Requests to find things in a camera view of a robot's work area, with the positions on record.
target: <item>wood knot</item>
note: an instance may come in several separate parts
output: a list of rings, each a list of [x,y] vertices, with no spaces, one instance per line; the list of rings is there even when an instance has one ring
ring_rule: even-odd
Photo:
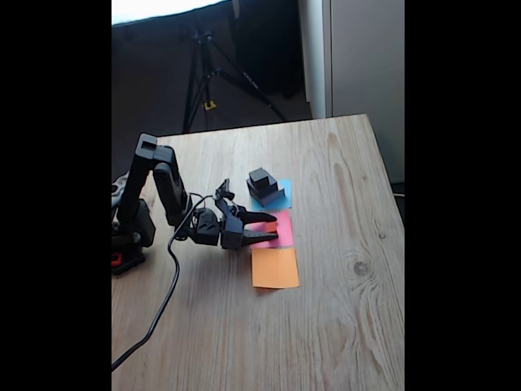
[[[355,273],[357,275],[365,275],[367,274],[367,264],[365,264],[364,262],[357,262],[355,263]]]

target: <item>wooden table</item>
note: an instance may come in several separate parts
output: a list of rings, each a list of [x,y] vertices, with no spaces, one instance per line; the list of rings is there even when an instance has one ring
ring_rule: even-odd
[[[160,144],[173,146],[187,191],[211,194],[230,178],[247,208],[251,170],[292,180],[300,288],[254,288],[248,249],[174,242],[179,283],[152,338],[112,374],[112,389],[403,389],[405,233],[367,116]],[[144,336],[173,277],[173,228],[151,175],[142,196],[157,231],[147,261],[112,278],[112,361]]]

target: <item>blue sticky note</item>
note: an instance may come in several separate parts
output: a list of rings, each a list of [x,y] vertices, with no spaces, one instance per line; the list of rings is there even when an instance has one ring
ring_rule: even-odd
[[[284,189],[284,197],[275,200],[271,204],[262,206],[259,201],[252,197],[252,212],[261,212],[263,210],[272,209],[288,209],[291,207],[291,180],[282,179],[278,181],[278,188]]]

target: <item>tripod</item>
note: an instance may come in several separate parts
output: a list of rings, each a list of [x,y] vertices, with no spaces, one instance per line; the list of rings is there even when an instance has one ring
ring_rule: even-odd
[[[246,72],[244,72],[216,43],[213,38],[213,34],[210,31],[201,32],[197,30],[192,39],[196,42],[196,45],[192,47],[191,53],[191,61],[190,61],[190,77],[188,79],[188,91],[186,93],[186,105],[185,105],[185,116],[182,125],[182,133],[186,134],[190,131],[190,127],[192,126],[192,122],[195,119],[195,114],[199,108],[199,102],[203,98],[204,94],[204,110],[209,111],[216,107],[215,102],[210,99],[210,91],[208,89],[208,85],[210,80],[214,76],[220,76],[224,80],[228,81],[230,84],[240,88],[246,93],[250,94],[252,97],[260,100],[262,103],[268,105],[275,114],[282,120],[287,121],[286,117],[278,110],[278,108],[269,100],[269,98],[264,95],[259,86],[252,80],[251,77],[248,76]],[[228,72],[223,71],[221,68],[215,68],[212,63],[212,57],[210,55],[209,44],[213,44],[213,46],[225,57],[225,59],[239,72],[244,76],[245,80],[240,80]],[[198,55],[201,55],[201,61],[203,65],[203,77],[201,81],[197,80],[196,69],[197,69],[197,59]],[[194,92],[194,84],[197,82],[197,91],[195,92],[195,96],[193,97]]]

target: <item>robotic arm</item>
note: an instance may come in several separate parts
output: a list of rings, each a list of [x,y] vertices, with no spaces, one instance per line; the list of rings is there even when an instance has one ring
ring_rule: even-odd
[[[183,186],[174,150],[157,145],[157,138],[142,134],[134,154],[130,171],[118,178],[112,192],[112,273],[118,275],[144,261],[142,247],[150,247],[154,241],[155,226],[143,199],[139,199],[149,171],[153,172],[155,185],[170,226],[177,227],[192,209],[192,201]],[[267,213],[248,212],[232,201],[230,180],[226,179],[215,191],[213,200],[222,212],[217,219],[211,209],[195,209],[180,228],[177,239],[191,238],[197,244],[217,246],[219,236],[224,249],[239,249],[249,244],[277,239],[273,233],[245,230],[252,222],[275,222],[277,218]]]

